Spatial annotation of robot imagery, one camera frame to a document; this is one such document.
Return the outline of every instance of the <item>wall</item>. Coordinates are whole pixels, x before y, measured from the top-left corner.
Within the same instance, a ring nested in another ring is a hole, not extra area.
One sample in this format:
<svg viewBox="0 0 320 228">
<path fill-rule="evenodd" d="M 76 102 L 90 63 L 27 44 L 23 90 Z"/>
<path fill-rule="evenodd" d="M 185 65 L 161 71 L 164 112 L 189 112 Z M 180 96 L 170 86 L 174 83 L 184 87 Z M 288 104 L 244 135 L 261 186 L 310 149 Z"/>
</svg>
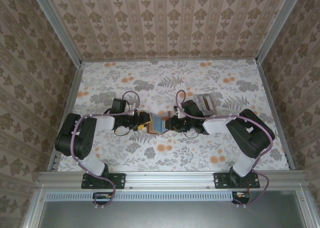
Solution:
<svg viewBox="0 0 320 228">
<path fill-rule="evenodd" d="M 298 0 L 263 68 L 296 168 L 320 207 L 320 0 Z"/>
<path fill-rule="evenodd" d="M 0 227 L 28 210 L 74 72 L 36 0 L 0 0 Z"/>
<path fill-rule="evenodd" d="M 50 0 L 83 60 L 254 57 L 284 0 Z"/>
</svg>

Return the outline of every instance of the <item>purple cable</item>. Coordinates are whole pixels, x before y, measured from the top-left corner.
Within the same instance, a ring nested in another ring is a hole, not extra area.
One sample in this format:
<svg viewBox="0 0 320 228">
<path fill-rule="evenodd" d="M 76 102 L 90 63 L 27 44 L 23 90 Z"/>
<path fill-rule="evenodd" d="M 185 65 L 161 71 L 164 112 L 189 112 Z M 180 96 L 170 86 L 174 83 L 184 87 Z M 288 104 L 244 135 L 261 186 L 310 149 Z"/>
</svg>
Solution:
<svg viewBox="0 0 320 228">
<path fill-rule="evenodd" d="M 266 178 L 266 185 L 265 185 L 262 193 L 258 196 L 258 198 L 255 199 L 254 201 L 246 204 L 246 206 L 251 205 L 251 204 L 255 203 L 256 201 L 258 201 L 258 200 L 263 196 L 263 194 L 266 192 L 266 190 L 267 190 L 267 188 L 268 188 L 268 186 L 269 186 L 269 179 L 268 179 L 268 177 L 265 176 L 264 174 L 261 174 L 261 173 L 255 171 L 255 170 L 254 170 L 254 167 L 256 167 L 256 165 L 257 165 L 258 162 L 260 161 L 260 158 L 261 158 L 263 155 L 265 155 L 266 153 L 268 153 L 268 152 L 271 150 L 272 146 L 274 145 L 274 141 L 273 141 L 271 135 L 269 134 L 269 132 L 268 132 L 262 125 L 260 125 L 259 123 L 255 122 L 254 120 L 249 119 L 249 118 L 246 118 L 246 117 L 243 117 L 243 116 L 240 116 L 240 115 L 231 114 L 231 115 L 221 115 L 221 116 L 211 116 L 211 117 L 197 117 L 197 116 L 189 115 L 188 113 L 186 113 L 186 112 L 184 111 L 184 109 L 180 106 L 180 104 L 179 104 L 179 102 L 178 102 L 178 95 L 179 95 L 180 92 L 183 92 L 183 100 L 182 100 L 181 104 L 182 104 L 182 103 L 185 101 L 185 99 L 186 99 L 186 92 L 185 92 L 183 89 L 181 89 L 181 90 L 179 90 L 179 91 L 176 93 L 176 95 L 175 95 L 175 103 L 176 103 L 176 106 L 179 108 L 179 110 L 180 110 L 183 114 L 185 114 L 187 117 L 190 117 L 190 118 L 193 118 L 193 119 L 198 119 L 198 120 L 225 120 L 225 119 L 227 119 L 227 118 L 239 118 L 239 119 L 242 119 L 242 120 L 244 120 L 244 121 L 250 122 L 250 123 L 254 124 L 255 126 L 257 126 L 258 128 L 260 128 L 260 129 L 266 134 L 266 136 L 269 138 L 269 141 L 270 141 L 269 147 L 257 157 L 257 159 L 255 160 L 255 162 L 253 163 L 253 166 L 252 166 L 252 171 L 253 171 L 254 173 L 256 173 L 256 174 L 259 175 L 259 176 L 262 176 L 262 177 Z"/>
<path fill-rule="evenodd" d="M 128 115 L 132 112 L 134 112 L 135 110 L 137 110 L 140 106 L 140 97 L 139 95 L 133 91 L 133 90 L 129 90 L 129 91 L 126 91 L 123 95 L 122 95 L 122 99 L 124 98 L 125 94 L 127 93 L 134 93 L 136 96 L 137 96 L 137 105 L 136 105 L 136 108 L 132 109 L 132 110 L 129 110 L 127 112 L 123 112 L 123 113 L 116 113 L 116 114 L 104 114 L 104 113 L 98 113 L 98 114 L 86 114 L 86 115 L 83 115 L 79 120 L 78 122 L 76 123 L 76 125 L 74 126 L 74 129 L 73 129 L 73 133 L 72 133 L 72 136 L 71 136 L 71 142 L 70 142 L 70 153 L 71 153 L 71 156 L 72 158 L 75 160 L 76 164 L 82 168 L 86 173 L 88 173 L 89 175 L 95 177 L 95 178 L 98 178 L 98 179 L 101 179 L 101 180 L 104 180 L 104 181 L 107 181 L 109 182 L 111 185 L 112 185 L 112 188 L 113 188 L 113 192 L 112 192 L 112 196 L 110 198 L 110 200 L 104 205 L 104 206 L 107 206 L 110 204 L 110 202 L 113 200 L 113 198 L 115 197 L 115 194 L 116 194 L 116 187 L 115 187 L 115 184 L 107 179 L 107 178 L 104 178 L 104 177 L 101 177 L 101 176 L 98 176 L 94 173 L 92 173 L 90 170 L 88 170 L 86 167 L 84 167 L 81 163 L 79 163 L 79 159 L 75 156 L 75 153 L 74 153 L 74 143 L 75 143 L 75 137 L 76 137 L 76 133 L 78 131 L 78 128 L 81 124 L 81 122 L 87 118 L 87 117 L 113 117 L 113 116 L 122 116 L 122 115 Z"/>
</svg>

